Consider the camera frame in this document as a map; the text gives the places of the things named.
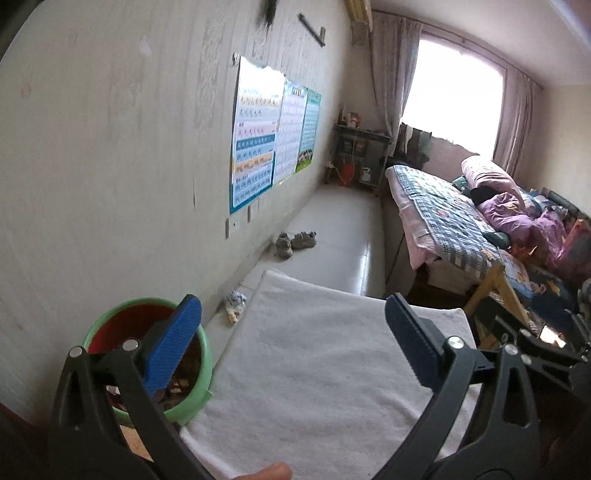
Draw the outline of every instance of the educational wall chart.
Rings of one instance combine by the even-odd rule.
[[[232,137],[230,213],[272,186],[285,76],[240,59]]]
[[[300,152],[297,157],[295,171],[306,168],[312,162],[314,144],[316,142],[316,129],[320,116],[320,102],[322,95],[308,89],[306,96],[306,113],[304,114],[304,126],[301,132]]]
[[[307,88],[288,80],[285,83],[279,129],[275,139],[273,185],[295,173],[300,152],[301,131],[306,112]]]

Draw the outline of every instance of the blue gripper pad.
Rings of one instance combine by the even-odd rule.
[[[441,388],[441,364],[444,361],[445,337],[428,319],[417,317],[402,295],[386,299],[386,323],[419,383],[436,393]]]
[[[148,395],[166,388],[201,323],[201,302],[187,295],[168,320],[158,322],[142,340],[144,386]]]

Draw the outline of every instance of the blue checkered blanket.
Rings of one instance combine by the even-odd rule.
[[[437,254],[476,278],[484,278],[500,257],[497,248],[482,236],[482,232],[495,230],[472,201],[434,175],[402,165],[394,166],[394,171],[425,220]]]

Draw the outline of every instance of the pair of shoes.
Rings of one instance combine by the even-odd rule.
[[[294,250],[303,250],[304,248],[312,248],[316,244],[316,232],[300,232],[297,233],[291,241],[291,247]]]
[[[287,260],[294,254],[294,251],[291,249],[290,238],[285,232],[279,234],[275,246],[277,247],[277,256],[283,260]]]

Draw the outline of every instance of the electrical outlet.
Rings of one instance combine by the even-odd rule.
[[[233,235],[239,226],[240,224],[236,215],[226,218],[226,238],[230,238],[230,235]]]
[[[255,199],[255,201],[252,202],[248,206],[248,223],[252,222],[252,219],[254,217],[256,217],[256,215],[258,214],[258,211],[259,211],[259,199]]]

